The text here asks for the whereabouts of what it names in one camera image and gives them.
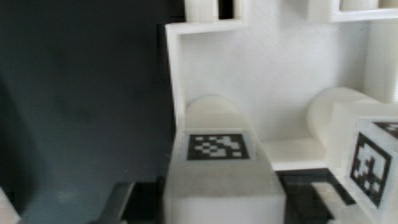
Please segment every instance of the gray surface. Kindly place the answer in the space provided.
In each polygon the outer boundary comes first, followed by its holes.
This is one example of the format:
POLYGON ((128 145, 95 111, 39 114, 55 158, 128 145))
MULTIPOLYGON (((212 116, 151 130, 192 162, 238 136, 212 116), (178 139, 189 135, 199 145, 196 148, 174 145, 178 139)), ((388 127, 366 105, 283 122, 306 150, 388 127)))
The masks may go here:
POLYGON ((114 184, 166 174, 167 1, 0 1, 2 186, 25 224, 100 218, 114 184))

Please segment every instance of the white wall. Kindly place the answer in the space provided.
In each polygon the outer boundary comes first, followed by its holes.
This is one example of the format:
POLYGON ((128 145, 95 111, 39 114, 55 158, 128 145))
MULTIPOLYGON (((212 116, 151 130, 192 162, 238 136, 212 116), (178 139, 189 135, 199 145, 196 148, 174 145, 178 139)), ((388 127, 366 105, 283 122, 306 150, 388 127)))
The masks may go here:
POLYGON ((361 90, 368 23, 306 20, 306 0, 253 0, 246 30, 183 36, 187 103, 230 98, 262 140, 308 137, 306 108, 322 90, 361 90))

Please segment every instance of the white plastic part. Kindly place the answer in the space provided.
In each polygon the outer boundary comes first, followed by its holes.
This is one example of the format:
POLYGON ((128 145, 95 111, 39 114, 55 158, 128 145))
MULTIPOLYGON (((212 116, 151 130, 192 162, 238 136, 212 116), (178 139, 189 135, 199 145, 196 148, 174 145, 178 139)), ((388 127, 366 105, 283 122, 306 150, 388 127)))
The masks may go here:
POLYGON ((379 0, 342 0, 343 11, 379 9, 379 0))
POLYGON ((333 185, 320 182, 313 187, 334 216, 329 224, 373 224, 358 204, 345 204, 333 185))
POLYGON ((398 20, 370 25, 365 93, 384 103, 398 103, 398 20))
POLYGON ((310 0, 310 9, 308 9, 310 21, 350 22, 350 21, 395 19, 395 18, 398 18, 398 8, 379 8, 361 11, 342 11, 342 0, 310 0))
POLYGON ((20 216, 0 188, 0 223, 16 224, 18 222, 20 216))
MULTIPOLYGON (((196 22, 176 23, 166 26, 167 29, 167 47, 169 47, 169 63, 171 63, 171 83, 173 83, 173 99, 174 99, 174 114, 176 114, 176 126, 182 126, 178 122, 183 121, 187 101, 185 101, 185 79, 183 79, 183 56, 182 56, 182 36, 187 34, 224 32, 240 30, 249 26, 249 5, 251 0, 235 0, 235 19, 217 20, 214 22, 196 21, 194 16, 189 16, 189 21, 196 22)), ((194 5, 187 4, 187 11, 196 11, 198 8, 190 8, 194 5)))
POLYGON ((190 104, 189 112, 173 149, 166 224, 283 224, 286 196, 247 120, 228 101, 214 96, 190 104), (242 133, 249 137, 251 159, 187 160, 190 133, 242 133))
POLYGON ((377 116, 377 118, 372 116, 368 119, 363 118, 356 122, 352 131, 352 136, 356 137, 352 138, 350 146, 343 149, 349 151, 349 162, 343 164, 347 168, 343 169, 345 179, 342 179, 342 184, 373 223, 393 224, 398 220, 398 139, 373 122, 398 122, 398 106, 395 106, 395 109, 379 108, 379 113, 381 110, 386 110, 386 117, 382 115, 377 116), (373 178, 377 178, 377 187, 375 183, 370 184, 373 178), (372 201, 372 197, 365 194, 366 186, 368 190, 373 191, 373 193, 377 192, 375 194, 381 193, 381 204, 372 201))
POLYGON ((377 144, 397 157, 398 140, 381 131, 373 124, 377 121, 398 122, 398 105, 379 103, 349 89, 333 89, 318 96, 310 108, 310 126, 327 149, 327 167, 373 223, 393 224, 393 220, 398 219, 398 199, 391 197, 398 194, 397 158, 391 164, 386 197, 379 207, 350 177, 359 133, 372 139, 372 145, 377 144))
POLYGON ((336 103, 377 104, 363 93, 349 88, 333 88, 317 96, 308 109, 308 128, 322 145, 327 147, 327 131, 336 103))
POLYGON ((185 0, 187 22, 215 22, 219 20, 219 1, 185 0))
POLYGON ((326 168, 326 148, 315 138, 263 143, 272 169, 301 170, 326 168))

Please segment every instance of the black panel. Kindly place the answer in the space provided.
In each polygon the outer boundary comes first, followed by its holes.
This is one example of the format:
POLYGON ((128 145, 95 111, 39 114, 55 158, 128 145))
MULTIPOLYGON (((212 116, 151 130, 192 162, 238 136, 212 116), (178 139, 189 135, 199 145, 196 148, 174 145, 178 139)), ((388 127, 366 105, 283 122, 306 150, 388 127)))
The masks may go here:
POLYGON ((311 183, 329 182, 347 205, 356 204, 331 171, 292 170, 279 171, 278 175, 288 196, 285 224, 327 224, 334 217, 311 183))

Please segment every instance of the black slot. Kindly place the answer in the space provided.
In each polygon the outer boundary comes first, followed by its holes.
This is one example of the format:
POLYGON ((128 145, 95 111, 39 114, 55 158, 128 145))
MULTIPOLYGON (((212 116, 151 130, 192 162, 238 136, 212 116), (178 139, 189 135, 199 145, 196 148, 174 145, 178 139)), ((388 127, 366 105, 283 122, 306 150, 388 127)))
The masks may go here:
POLYGON ((233 19, 233 1, 235 0, 219 0, 219 19, 233 19))

